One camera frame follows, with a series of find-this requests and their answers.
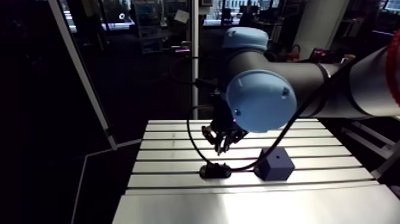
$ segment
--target glass panel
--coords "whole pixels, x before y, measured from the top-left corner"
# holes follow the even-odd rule
[[[75,20],[75,42],[117,142],[141,138],[148,120],[186,117],[192,87],[168,74],[179,82],[192,79],[191,60],[181,60],[192,53],[191,2],[102,0],[92,17]]]
[[[386,10],[400,11],[400,0],[388,0]]]
[[[221,24],[222,3],[223,0],[213,0],[210,13],[205,16],[204,26],[218,26]]]

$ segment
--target window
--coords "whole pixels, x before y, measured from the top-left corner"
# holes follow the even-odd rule
[[[400,0],[388,0],[386,10],[400,11]]]

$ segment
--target black base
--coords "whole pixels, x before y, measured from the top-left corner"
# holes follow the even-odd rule
[[[207,164],[200,168],[200,177],[203,179],[226,179],[232,174],[230,167],[226,164]]]

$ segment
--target black cable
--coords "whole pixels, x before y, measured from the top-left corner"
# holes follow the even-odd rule
[[[197,108],[198,108],[198,106],[194,106],[194,107],[192,107],[192,109],[190,109],[189,112],[187,113],[187,117],[186,117],[186,129],[187,129],[187,134],[189,135],[189,139],[190,139],[190,141],[192,142],[192,145],[193,145],[193,147],[195,148],[195,150],[197,151],[197,153],[200,155],[200,157],[201,157],[207,164],[212,164],[212,162],[209,161],[209,159],[207,159],[207,158],[203,155],[203,153],[201,153],[200,150],[197,148],[197,145],[196,145],[196,143],[195,143],[195,141],[193,140],[193,137],[192,137],[192,132],[190,131],[190,124],[189,124],[190,115],[192,114],[192,111],[195,110],[195,109],[197,109]]]
[[[184,58],[179,58],[179,59],[177,59],[177,60],[175,60],[174,62],[172,62],[172,64],[171,64],[171,66],[169,67],[169,70],[168,70],[168,75],[169,75],[169,77],[170,77],[170,79],[172,79],[174,82],[176,82],[176,83],[178,83],[178,84],[182,84],[182,85],[195,85],[196,84],[196,82],[195,81],[193,81],[193,82],[185,82],[185,81],[182,81],[182,80],[179,80],[179,79],[177,79],[173,74],[173,69],[177,66],[177,65],[179,65],[180,63],[182,63],[182,62],[184,62],[184,61],[186,61],[186,60],[193,60],[193,59],[208,59],[208,60],[212,60],[212,61],[219,61],[219,59],[217,59],[217,58],[209,58],[209,57],[184,57]]]
[[[238,168],[230,168],[229,171],[232,172],[238,172],[238,171],[243,171],[243,170],[247,170],[250,169],[254,166],[257,166],[260,162],[262,162],[268,155],[270,155],[272,153],[272,151],[278,146],[278,144],[280,143],[280,141],[283,139],[283,137],[286,135],[286,133],[288,132],[288,130],[290,129],[290,127],[293,125],[293,123],[296,121],[296,119],[304,112],[304,110],[324,91],[326,91],[329,85],[331,85],[333,82],[335,82],[336,80],[338,80],[339,78],[343,77],[344,75],[347,75],[350,72],[351,67],[359,62],[361,59],[363,59],[364,57],[358,57],[352,61],[349,61],[347,63],[345,63],[336,73],[334,73],[331,78],[324,82],[320,87],[318,87],[318,89],[316,89],[308,98],[307,100],[301,105],[301,107],[299,107],[299,109],[295,112],[295,114],[292,116],[292,118],[290,118],[290,120],[288,121],[288,123],[286,124],[285,128],[283,128],[283,130],[281,131],[281,133],[279,134],[279,136],[276,138],[275,142],[272,144],[272,146],[264,153],[261,154],[257,160],[255,160],[253,163],[247,165],[247,166],[243,166],[243,167],[238,167]],[[196,152],[200,155],[200,157],[207,163],[207,164],[212,164],[212,162],[209,161],[209,159],[207,159],[201,152],[200,150],[197,148],[197,145],[195,144],[195,141],[192,138],[192,134],[190,132],[190,127],[189,127],[189,120],[190,120],[190,114],[192,112],[192,110],[196,109],[197,106],[194,106],[190,112],[188,113],[187,119],[186,119],[186,126],[187,126],[187,132],[189,134],[189,138],[190,141],[192,142],[193,147],[195,148]]]

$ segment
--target aluminum table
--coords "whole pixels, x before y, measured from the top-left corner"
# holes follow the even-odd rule
[[[250,133],[217,156],[201,134],[209,123],[190,121],[193,138],[231,167],[255,160],[281,131]],[[185,121],[151,120],[113,223],[400,223],[400,201],[318,120],[298,119],[279,146],[296,166],[287,181],[264,182],[251,170],[206,181]]]

